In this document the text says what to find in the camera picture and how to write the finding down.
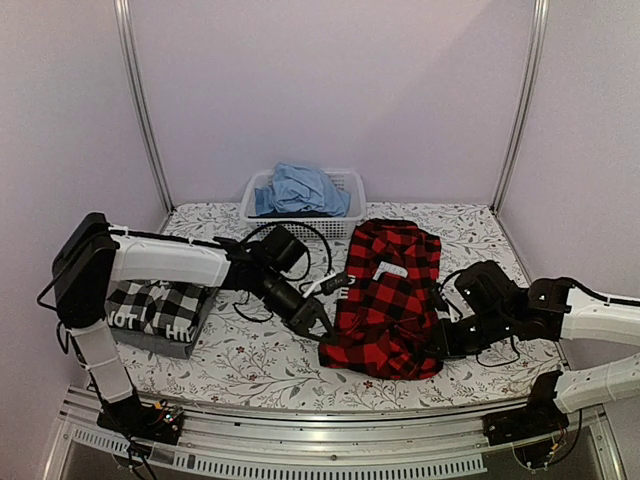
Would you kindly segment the red black plaid shirt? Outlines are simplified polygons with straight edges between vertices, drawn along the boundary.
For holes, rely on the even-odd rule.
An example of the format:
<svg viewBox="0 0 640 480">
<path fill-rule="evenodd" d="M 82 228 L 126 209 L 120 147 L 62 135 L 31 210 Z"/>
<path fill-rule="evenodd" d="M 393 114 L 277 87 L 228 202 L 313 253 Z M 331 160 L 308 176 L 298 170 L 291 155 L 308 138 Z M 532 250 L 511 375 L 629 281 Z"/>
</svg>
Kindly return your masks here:
<svg viewBox="0 0 640 480">
<path fill-rule="evenodd" d="M 441 241 L 408 220 L 374 218 L 354 230 L 346 260 L 351 285 L 336 301 L 333 344 L 323 367 L 384 380 L 423 380 L 443 362 L 426 352 L 439 318 L 433 290 Z"/>
</svg>

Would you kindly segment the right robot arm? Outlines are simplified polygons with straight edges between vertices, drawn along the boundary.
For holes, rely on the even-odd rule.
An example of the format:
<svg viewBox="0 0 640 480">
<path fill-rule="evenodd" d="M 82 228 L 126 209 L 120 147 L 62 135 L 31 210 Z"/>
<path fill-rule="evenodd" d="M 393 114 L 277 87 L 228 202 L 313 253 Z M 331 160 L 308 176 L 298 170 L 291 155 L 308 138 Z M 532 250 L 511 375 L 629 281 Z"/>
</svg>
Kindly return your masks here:
<svg viewBox="0 0 640 480">
<path fill-rule="evenodd" d="M 457 272 L 454 285 L 471 313 L 433 327 L 426 351 L 437 360 L 475 356 L 512 339 L 639 344 L 638 299 L 598 292 L 574 278 L 539 278 L 519 286 L 497 266 L 476 264 Z M 555 419 L 638 393 L 637 356 L 547 372 L 536 378 L 526 404 L 516 410 L 517 427 L 537 436 Z"/>
</svg>

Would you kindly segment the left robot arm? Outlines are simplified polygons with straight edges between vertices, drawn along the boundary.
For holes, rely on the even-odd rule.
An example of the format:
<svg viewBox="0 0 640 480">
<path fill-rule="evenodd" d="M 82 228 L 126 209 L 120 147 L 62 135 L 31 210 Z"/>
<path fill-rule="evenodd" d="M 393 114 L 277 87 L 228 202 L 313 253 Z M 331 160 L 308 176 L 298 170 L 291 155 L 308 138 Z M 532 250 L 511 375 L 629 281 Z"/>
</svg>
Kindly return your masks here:
<svg viewBox="0 0 640 480">
<path fill-rule="evenodd" d="M 128 434 L 148 426 L 113 330 L 190 343 L 208 295 L 248 293 L 296 335 L 326 343 L 336 338 L 315 291 L 325 278 L 299 291 L 286 274 L 307 255 L 293 233 L 295 221 L 261 225 L 241 240 L 211 242 L 128 230 L 100 212 L 87 214 L 52 264 L 44 288 L 49 309 L 69 333 L 83 368 L 110 405 L 111 419 Z"/>
</svg>

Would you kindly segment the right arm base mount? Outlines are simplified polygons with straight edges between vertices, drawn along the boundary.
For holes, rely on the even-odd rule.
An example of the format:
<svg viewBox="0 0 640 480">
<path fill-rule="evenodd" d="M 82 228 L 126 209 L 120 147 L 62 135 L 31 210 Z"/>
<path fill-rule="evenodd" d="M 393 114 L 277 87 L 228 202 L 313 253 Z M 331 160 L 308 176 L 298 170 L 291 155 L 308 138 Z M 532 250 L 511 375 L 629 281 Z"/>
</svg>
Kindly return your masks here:
<svg viewBox="0 0 640 480">
<path fill-rule="evenodd" d="M 482 427 L 490 446 L 509 444 L 521 466 L 538 470 L 549 467 L 559 452 L 569 418 L 552 400 L 533 401 L 484 415 Z"/>
</svg>

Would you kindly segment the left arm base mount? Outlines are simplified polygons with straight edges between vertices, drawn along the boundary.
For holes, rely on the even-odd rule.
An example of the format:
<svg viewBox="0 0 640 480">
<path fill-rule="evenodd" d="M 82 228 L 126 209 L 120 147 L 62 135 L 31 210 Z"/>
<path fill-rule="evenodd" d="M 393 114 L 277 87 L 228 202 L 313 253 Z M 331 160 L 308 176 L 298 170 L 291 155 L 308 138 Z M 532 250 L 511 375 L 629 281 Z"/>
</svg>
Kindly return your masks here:
<svg viewBox="0 0 640 480">
<path fill-rule="evenodd" d="M 123 400 L 108 402 L 98 388 L 95 390 L 101 404 L 97 420 L 99 427 L 119 433 L 126 439 L 178 444 L 184 424 L 182 407 L 171 406 L 166 399 L 144 404 L 136 389 Z"/>
</svg>

